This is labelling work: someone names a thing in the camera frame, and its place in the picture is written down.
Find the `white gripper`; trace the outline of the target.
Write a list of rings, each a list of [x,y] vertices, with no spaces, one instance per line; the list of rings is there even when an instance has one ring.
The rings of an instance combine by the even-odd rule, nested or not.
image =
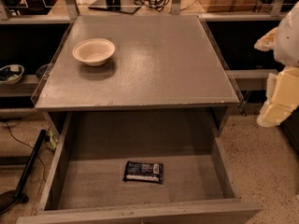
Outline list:
[[[284,19],[254,44],[260,51],[274,48],[274,58],[286,66],[299,66],[299,2]],[[266,101],[257,123],[262,127],[280,125],[299,106],[299,68],[286,67],[277,75],[270,73]]]

